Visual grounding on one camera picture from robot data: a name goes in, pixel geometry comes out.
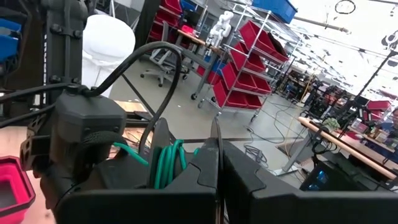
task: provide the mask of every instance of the white robot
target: white robot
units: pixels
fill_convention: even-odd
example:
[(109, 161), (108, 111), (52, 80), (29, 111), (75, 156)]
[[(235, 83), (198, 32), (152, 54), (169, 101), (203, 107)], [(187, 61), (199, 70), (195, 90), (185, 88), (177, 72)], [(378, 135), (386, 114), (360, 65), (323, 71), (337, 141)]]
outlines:
[[(214, 47), (218, 47), (224, 37), (227, 37), (231, 32), (230, 20), (234, 17), (234, 14), (230, 11), (225, 11), (224, 14), (220, 15), (216, 25), (211, 28), (209, 36), (206, 39), (206, 44)], [(211, 50), (208, 49), (206, 55), (211, 55)]]

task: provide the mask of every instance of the blue storage bin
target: blue storage bin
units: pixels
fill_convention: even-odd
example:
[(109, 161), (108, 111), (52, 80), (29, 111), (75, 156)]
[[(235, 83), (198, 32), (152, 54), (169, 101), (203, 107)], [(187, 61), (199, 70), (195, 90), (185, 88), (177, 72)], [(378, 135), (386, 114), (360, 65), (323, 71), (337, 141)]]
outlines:
[(11, 22), (5, 19), (0, 19), (0, 62), (5, 61), (8, 57), (14, 56), (17, 54), (18, 50), (18, 38), (11, 37), (8, 33), (21, 32), (21, 25), (16, 22)]
[[(206, 56), (205, 56), (205, 61), (206, 61), (206, 62), (209, 62), (209, 61), (210, 61), (210, 58), (211, 58), (210, 56), (206, 55)], [(216, 61), (214, 62), (214, 65), (212, 66), (211, 71), (212, 71), (212, 72), (216, 72), (216, 71), (217, 71), (217, 68), (218, 68), (218, 65), (219, 65), (220, 63), (221, 63), (221, 62), (220, 62), (220, 57), (217, 56), (217, 59), (216, 59)], [(221, 65), (220, 65), (220, 67), (219, 67), (219, 70), (216, 72), (217, 75), (222, 76), (221, 69), (223, 69), (225, 65), (226, 65), (225, 63), (221, 63)]]
[(181, 0), (180, 3), (181, 3), (181, 8), (182, 8), (182, 10), (188, 10), (188, 11), (194, 11), (194, 12), (196, 11), (194, 5), (188, 3), (188, 2), (186, 2), (186, 1), (184, 1), (184, 0)]
[(289, 24), (297, 13), (296, 8), (289, 0), (253, 0), (254, 7), (270, 10), (283, 22)]

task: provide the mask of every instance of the green cable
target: green cable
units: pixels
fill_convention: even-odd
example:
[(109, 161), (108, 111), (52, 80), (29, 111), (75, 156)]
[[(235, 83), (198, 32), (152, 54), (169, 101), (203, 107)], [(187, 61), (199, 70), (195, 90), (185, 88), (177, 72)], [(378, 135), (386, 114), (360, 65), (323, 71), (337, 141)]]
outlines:
[[(163, 189), (173, 181), (176, 153), (180, 154), (180, 162), (182, 170), (185, 170), (187, 168), (187, 161), (185, 160), (185, 150), (182, 147), (183, 143), (184, 141), (179, 139), (176, 140), (173, 145), (166, 146), (162, 149), (156, 168), (155, 185), (154, 185), (155, 189)], [(130, 156), (137, 159), (137, 161), (140, 162), (141, 164), (145, 166), (149, 165), (148, 162), (145, 161), (145, 159), (143, 159), (141, 156), (139, 156), (139, 154), (134, 152), (134, 150), (130, 148), (130, 146), (118, 142), (114, 142), (113, 145), (126, 150), (130, 154)], [(193, 155), (194, 156), (197, 155), (198, 151), (199, 148), (196, 148), (195, 151), (193, 152)]]
[(130, 148), (130, 146), (127, 146), (125, 144), (121, 144), (121, 143), (118, 143), (118, 142), (114, 142), (113, 145), (116, 146), (116, 147), (120, 147), (121, 149), (126, 150), (130, 154), (130, 156), (132, 156), (133, 158), (137, 159), (138, 162), (144, 164), (145, 166), (149, 165), (148, 162), (145, 159), (143, 159), (141, 156), (139, 156), (136, 152), (134, 152), (134, 150), (132, 148)]

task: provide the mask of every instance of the concrete floor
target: concrete floor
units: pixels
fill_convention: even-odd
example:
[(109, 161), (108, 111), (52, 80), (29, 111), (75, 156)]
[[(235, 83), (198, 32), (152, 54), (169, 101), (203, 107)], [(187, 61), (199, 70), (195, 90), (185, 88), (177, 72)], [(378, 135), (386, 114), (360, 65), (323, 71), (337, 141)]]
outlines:
[[(168, 92), (170, 82), (165, 81), (161, 88), (158, 87), (157, 77), (146, 76), (141, 78), (139, 75), (149, 68), (157, 69), (155, 65), (149, 62), (136, 62), (127, 70), (125, 75), (148, 104), (156, 110)], [(206, 139), (210, 136), (211, 122), (217, 114), (217, 109), (208, 102), (204, 102), (203, 107), (198, 108), (198, 102), (208, 89), (207, 85), (205, 85), (198, 99), (195, 101), (191, 100), (190, 96), (196, 90), (199, 81), (200, 77), (193, 73), (189, 74), (185, 81), (180, 80), (168, 107), (162, 115), (162, 117), (167, 119), (169, 128), (177, 139)], [(139, 101), (138, 97), (122, 78), (114, 84), (111, 98), (122, 101)], [(275, 138), (272, 141), (279, 142), (279, 144), (283, 142), (283, 138), (276, 127), (280, 129), (284, 136), (289, 132), (287, 137), (293, 139), (302, 129), (299, 122), (294, 119), (294, 117), (299, 116), (301, 109), (295, 106), (288, 108), (289, 105), (290, 102), (278, 95), (269, 96), (262, 111), (253, 123), (250, 123), (252, 114), (224, 112), (219, 116), (222, 137), (250, 138), (251, 135), (245, 128), (245, 126), (249, 126), (256, 134), (264, 138)], [(248, 142), (233, 142), (241, 150), (244, 150), (243, 144), (245, 143)], [(276, 149), (274, 143), (261, 140), (254, 141), (251, 145), (263, 151), (270, 170), (280, 169), (287, 162), (287, 156)], [(187, 151), (193, 151), (198, 146), (201, 146), (201, 144), (185, 144), (184, 148)], [(299, 187), (302, 181), (302, 177), (299, 174), (284, 175), (281, 179), (294, 187)]]

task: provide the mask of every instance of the red storage bin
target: red storage bin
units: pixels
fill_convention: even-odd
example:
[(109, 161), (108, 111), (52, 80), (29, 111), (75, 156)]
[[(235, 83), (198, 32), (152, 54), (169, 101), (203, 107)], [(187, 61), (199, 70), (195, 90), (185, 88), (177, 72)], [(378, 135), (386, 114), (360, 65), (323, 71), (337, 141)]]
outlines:
[(162, 40), (162, 34), (163, 34), (163, 26), (157, 23), (153, 23), (152, 28), (150, 29), (149, 32), (149, 37), (152, 37), (155, 40)]
[(195, 31), (194, 28), (187, 26), (187, 25), (183, 25), (181, 30), (190, 35), (193, 35), (193, 31)]
[(369, 101), (368, 105), (366, 105), (369, 110), (381, 110), (385, 111), (387, 110), (390, 106), (391, 103), (388, 100), (380, 100), (380, 101)]
[[(223, 106), (223, 103), (228, 94), (228, 89), (223, 80), (220, 80), (213, 87), (214, 95), (216, 97), (217, 103), (219, 107)], [(245, 108), (247, 106), (245, 93), (241, 93), (238, 91), (233, 91), (225, 102), (225, 106), (235, 107), (235, 108)]]
[(179, 0), (162, 0), (161, 5), (177, 15), (182, 14), (182, 8)]
[[(249, 53), (246, 46), (242, 42), (239, 42), (238, 44), (236, 44), (234, 48), (240, 52), (245, 53), (245, 54)], [(235, 51), (235, 50), (230, 50), (230, 51), (231, 51), (232, 59), (234, 60), (234, 64), (236, 65), (236, 68), (238, 70), (242, 69), (243, 63), (246, 60), (246, 56)], [(261, 73), (266, 70), (266, 67), (262, 63), (261, 58), (255, 54), (251, 54), (249, 56), (249, 59), (246, 62), (244, 67), (247, 68), (248, 70), (252, 70), (252, 71), (258, 72), (258, 73)]]
[[(257, 34), (260, 32), (260, 27), (255, 25), (255, 23), (253, 23), (252, 21), (248, 21), (245, 25), (242, 26), (242, 28), (240, 28), (239, 31), (244, 40), (244, 43), (246, 44), (246, 47), (250, 49), (253, 46), (254, 41), (256, 40)], [(255, 47), (258, 48), (261, 52), (259, 52), (258, 50), (255, 50), (254, 52), (260, 54), (261, 56), (265, 56), (267, 57), (267, 59), (276, 63), (284, 63), (288, 61), (289, 58), (286, 57), (286, 53), (284, 53), (284, 50), (278, 52), (280, 48), (275, 49), (275, 43), (272, 43), (273, 41), (274, 40), (270, 39), (267, 32), (262, 30), (255, 44)]]
[(35, 192), (18, 157), (0, 157), (0, 223), (22, 223)]
[(163, 24), (163, 21), (166, 21), (169, 26), (177, 27), (178, 26), (178, 18), (170, 13), (167, 13), (165, 10), (159, 9), (156, 12), (155, 21)]
[(379, 116), (379, 117), (382, 117), (383, 116), (383, 112), (381, 112), (381, 111), (372, 111), (372, 114), (374, 114), (374, 115), (376, 115), (376, 116)]
[[(365, 120), (368, 120), (368, 113), (366, 111), (363, 111), (363, 116)], [(372, 121), (378, 121), (381, 119), (381, 116), (379, 116), (377, 113), (372, 112)]]
[(261, 101), (258, 96), (246, 94), (246, 104), (247, 108), (249, 109), (260, 109), (261, 108)]
[[(206, 71), (205, 68), (203, 68), (202, 66), (198, 66), (197, 73), (198, 73), (201, 77), (203, 76), (203, 74), (205, 74), (205, 71)], [(213, 71), (210, 71), (209, 75), (207, 76), (206, 83), (211, 84), (211, 85), (214, 85), (214, 84), (218, 83), (218, 81), (219, 81), (220, 79), (221, 79), (221, 78), (220, 78), (219, 75), (217, 75), (217, 74), (216, 74), (215, 72), (213, 72)]]
[[(230, 90), (234, 84), (238, 71), (233, 62), (227, 63), (221, 70), (226, 83), (227, 88)], [(254, 83), (253, 77), (250, 74), (242, 72), (239, 76), (239, 80), (235, 83), (235, 87), (242, 90), (255, 90), (256, 84)]]
[(254, 90), (257, 93), (261, 94), (270, 94), (272, 92), (271, 87), (268, 85), (267, 81), (253, 76), (254, 83), (256, 84), (256, 89)]
[(268, 37), (269, 40), (272, 42), (274, 48), (275, 48), (275, 52), (271, 53), (271, 55), (280, 60), (281, 62), (286, 62), (289, 60), (289, 58), (287, 57), (287, 54), (285, 52), (284, 47), (282, 46), (282, 44), (280, 44), (280, 42), (274, 38), (274, 36), (271, 33), (268, 33)]

